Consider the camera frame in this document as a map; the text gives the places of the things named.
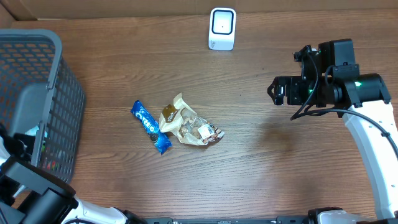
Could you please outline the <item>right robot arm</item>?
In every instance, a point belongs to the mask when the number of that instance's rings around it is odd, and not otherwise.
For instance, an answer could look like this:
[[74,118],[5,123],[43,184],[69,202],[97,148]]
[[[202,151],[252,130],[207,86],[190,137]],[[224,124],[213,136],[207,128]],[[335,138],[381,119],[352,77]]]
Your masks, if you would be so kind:
[[275,77],[267,89],[275,105],[298,105],[292,120],[336,113],[351,133],[368,174],[376,219],[338,207],[309,210],[306,223],[397,223],[397,125],[391,95],[377,73],[362,75],[351,39],[331,40],[294,53],[299,76]]

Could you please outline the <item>white barcode scanner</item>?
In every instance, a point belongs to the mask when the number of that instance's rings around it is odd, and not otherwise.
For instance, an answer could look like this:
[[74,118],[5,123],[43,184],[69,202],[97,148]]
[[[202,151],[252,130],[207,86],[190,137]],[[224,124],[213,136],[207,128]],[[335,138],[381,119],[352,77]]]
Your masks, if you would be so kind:
[[236,11],[216,7],[210,13],[208,47],[210,50],[231,51],[234,48]]

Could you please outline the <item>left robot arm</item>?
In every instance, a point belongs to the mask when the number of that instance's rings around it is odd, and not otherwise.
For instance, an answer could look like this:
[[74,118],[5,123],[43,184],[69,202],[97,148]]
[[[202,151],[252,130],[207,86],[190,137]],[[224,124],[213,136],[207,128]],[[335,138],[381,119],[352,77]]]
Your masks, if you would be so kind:
[[129,210],[80,200],[70,185],[24,156],[24,142],[1,125],[1,223],[147,223]]

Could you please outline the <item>blue Oreo cookie pack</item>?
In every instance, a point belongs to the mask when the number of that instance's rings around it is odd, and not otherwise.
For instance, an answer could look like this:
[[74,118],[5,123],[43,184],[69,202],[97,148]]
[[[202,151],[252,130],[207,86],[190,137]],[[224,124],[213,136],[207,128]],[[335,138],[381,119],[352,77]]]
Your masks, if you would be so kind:
[[156,149],[164,154],[172,146],[172,142],[165,133],[160,131],[158,122],[139,100],[134,102],[131,113],[141,122]]

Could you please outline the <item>grey plastic mesh basket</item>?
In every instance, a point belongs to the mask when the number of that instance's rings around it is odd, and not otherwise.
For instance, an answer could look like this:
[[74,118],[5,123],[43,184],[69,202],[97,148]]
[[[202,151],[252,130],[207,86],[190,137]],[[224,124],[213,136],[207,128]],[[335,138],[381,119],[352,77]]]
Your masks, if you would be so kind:
[[29,162],[65,182],[75,168],[86,97],[47,29],[1,29],[1,124],[34,138]]

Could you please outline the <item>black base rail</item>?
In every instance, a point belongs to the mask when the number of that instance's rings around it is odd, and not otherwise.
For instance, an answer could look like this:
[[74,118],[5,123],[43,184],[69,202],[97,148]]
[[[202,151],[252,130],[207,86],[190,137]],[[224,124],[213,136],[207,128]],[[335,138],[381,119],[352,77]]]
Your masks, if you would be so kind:
[[278,216],[274,218],[194,218],[170,217],[145,218],[147,224],[316,224],[318,221],[306,215]]

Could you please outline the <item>beige nut snack bag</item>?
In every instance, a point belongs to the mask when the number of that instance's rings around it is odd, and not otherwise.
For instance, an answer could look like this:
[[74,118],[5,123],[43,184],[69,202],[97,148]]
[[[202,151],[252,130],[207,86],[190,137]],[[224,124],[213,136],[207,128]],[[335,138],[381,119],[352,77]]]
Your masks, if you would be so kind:
[[183,100],[182,93],[162,110],[159,128],[162,133],[172,133],[182,144],[194,146],[207,146],[224,136],[224,131],[199,116]]

